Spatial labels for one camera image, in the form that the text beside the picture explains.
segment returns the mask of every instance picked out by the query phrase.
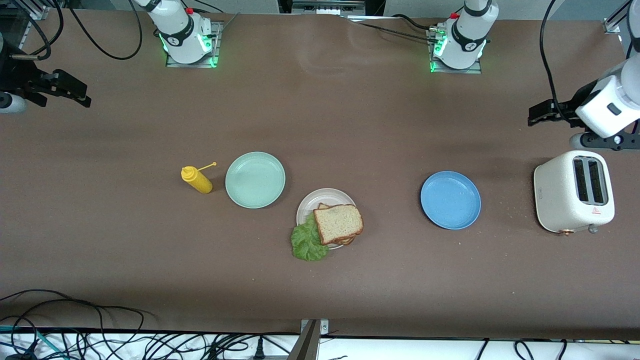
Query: table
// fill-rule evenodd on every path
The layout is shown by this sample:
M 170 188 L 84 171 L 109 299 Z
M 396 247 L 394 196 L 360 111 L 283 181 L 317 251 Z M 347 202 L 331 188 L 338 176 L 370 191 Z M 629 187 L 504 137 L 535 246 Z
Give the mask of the table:
M 133 14 L 80 16 L 107 50 L 135 48 Z M 100 54 L 67 18 L 39 66 L 87 83 L 93 104 L 50 99 L 0 122 L 3 294 L 51 288 L 138 307 L 156 314 L 148 329 L 296 331 L 323 317 L 361 336 L 639 334 L 637 155 L 604 153 L 617 212 L 597 235 L 565 238 L 536 222 L 532 171 L 569 151 L 576 132 L 526 126 L 528 108 L 550 97 L 540 22 L 498 21 L 483 74 L 471 76 L 430 73 L 420 41 L 329 15 L 238 15 L 209 70 L 166 69 L 146 16 L 129 61 Z M 419 35 L 403 20 L 376 24 Z M 549 22 L 546 50 L 561 100 L 623 59 L 597 22 Z M 224 191 L 226 168 L 250 151 L 287 172 L 282 196 L 260 210 Z M 181 167 L 212 161 L 211 194 L 180 179 Z M 479 188 L 472 227 L 447 231 L 424 216 L 420 187 L 440 170 Z M 355 200 L 365 230 L 306 263 L 289 236 L 302 198 L 324 187 Z M 43 314 L 97 326 L 76 307 Z

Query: toaster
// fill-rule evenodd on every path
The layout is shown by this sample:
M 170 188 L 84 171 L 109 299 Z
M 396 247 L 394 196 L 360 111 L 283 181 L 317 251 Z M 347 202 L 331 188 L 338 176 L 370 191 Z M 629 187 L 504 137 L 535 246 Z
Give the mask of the toaster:
M 533 186 L 540 225 L 554 233 L 596 233 L 615 215 L 609 169 L 595 152 L 569 151 L 538 166 Z

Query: light green plate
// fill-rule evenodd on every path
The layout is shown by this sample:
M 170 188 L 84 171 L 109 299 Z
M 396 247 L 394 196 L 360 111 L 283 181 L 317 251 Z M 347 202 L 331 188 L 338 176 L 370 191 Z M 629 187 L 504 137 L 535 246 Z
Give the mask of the light green plate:
M 225 179 L 227 194 L 236 204 L 248 208 L 263 208 L 284 190 L 284 167 L 266 152 L 249 152 L 236 159 Z

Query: bread slice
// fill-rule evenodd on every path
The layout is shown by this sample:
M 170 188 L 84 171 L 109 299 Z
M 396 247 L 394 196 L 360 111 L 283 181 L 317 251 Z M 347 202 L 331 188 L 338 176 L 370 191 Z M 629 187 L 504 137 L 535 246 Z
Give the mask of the bread slice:
M 314 216 L 323 245 L 340 243 L 362 233 L 362 215 L 354 205 L 315 209 Z
M 331 206 L 329 206 L 329 205 L 327 205 L 327 204 L 323 204 L 323 203 L 321 202 L 321 203 L 320 203 L 320 205 L 318 206 L 318 209 L 322 210 L 322 209 L 328 209 L 328 208 L 330 208 L 330 207 L 331 207 Z M 356 238 L 355 236 L 352 236 L 352 237 L 350 237 L 350 238 L 348 238 L 348 239 L 346 239 L 346 240 L 342 240 L 342 241 L 340 241 L 340 242 L 339 242 L 339 244 L 342 244 L 342 245 L 345 245 L 345 246 L 350 245 L 350 244 L 353 242 L 353 240 L 354 240 L 355 238 Z

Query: white plate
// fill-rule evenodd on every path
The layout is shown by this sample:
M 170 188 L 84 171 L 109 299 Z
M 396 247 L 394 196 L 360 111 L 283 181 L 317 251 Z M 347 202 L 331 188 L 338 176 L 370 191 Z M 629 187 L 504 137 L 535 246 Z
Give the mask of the white plate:
M 334 205 L 342 205 L 342 204 L 351 204 L 355 205 L 353 199 L 349 197 L 349 195 L 344 192 L 336 189 L 325 188 L 318 189 L 309 195 L 307 195 L 300 206 L 298 206 L 298 214 L 296 215 L 296 222 L 298 225 L 304 223 L 307 220 L 307 217 L 311 212 L 320 206 L 320 203 L 325 205 L 334 206 Z M 343 245 L 339 244 L 329 244 L 327 245 L 329 250 L 338 249 L 343 247 Z

